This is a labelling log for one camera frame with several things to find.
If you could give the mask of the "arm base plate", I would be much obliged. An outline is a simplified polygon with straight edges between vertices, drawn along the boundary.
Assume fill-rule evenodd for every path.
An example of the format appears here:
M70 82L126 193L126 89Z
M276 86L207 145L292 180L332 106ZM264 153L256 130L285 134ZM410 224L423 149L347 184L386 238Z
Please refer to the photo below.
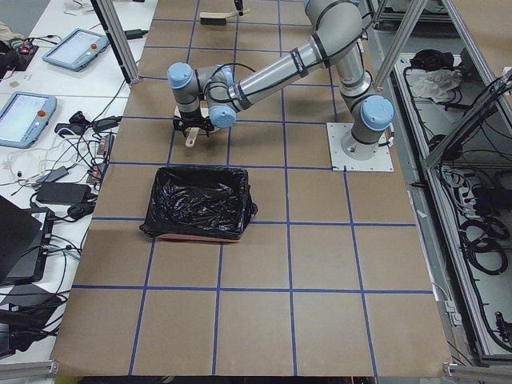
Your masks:
M375 144L361 144L353 138L352 126L352 123L328 122L326 124L331 169L347 172L392 173L394 166L385 135L382 134Z

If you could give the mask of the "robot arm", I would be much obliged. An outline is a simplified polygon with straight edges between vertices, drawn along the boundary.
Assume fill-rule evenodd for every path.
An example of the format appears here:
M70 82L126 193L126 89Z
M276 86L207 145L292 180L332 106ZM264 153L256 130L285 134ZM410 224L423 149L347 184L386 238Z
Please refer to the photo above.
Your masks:
M316 70L333 67L354 120L353 142L376 146L392 122L394 108L376 94L371 73L362 63L357 41L364 26L357 2L306 1L304 11L313 27L307 42L247 78L235 80L230 63L196 69L184 62L172 64L167 77L179 112L174 129L209 133L231 128L239 112Z

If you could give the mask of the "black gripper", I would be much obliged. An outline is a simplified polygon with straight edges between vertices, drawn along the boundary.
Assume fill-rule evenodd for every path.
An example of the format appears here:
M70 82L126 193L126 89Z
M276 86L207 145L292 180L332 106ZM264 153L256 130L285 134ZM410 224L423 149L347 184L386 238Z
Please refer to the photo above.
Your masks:
M186 136L186 130L190 128L199 128L205 132L207 137L211 133L211 120L209 116L203 117L201 108L193 112L183 112L178 110L173 117L174 130L182 132Z

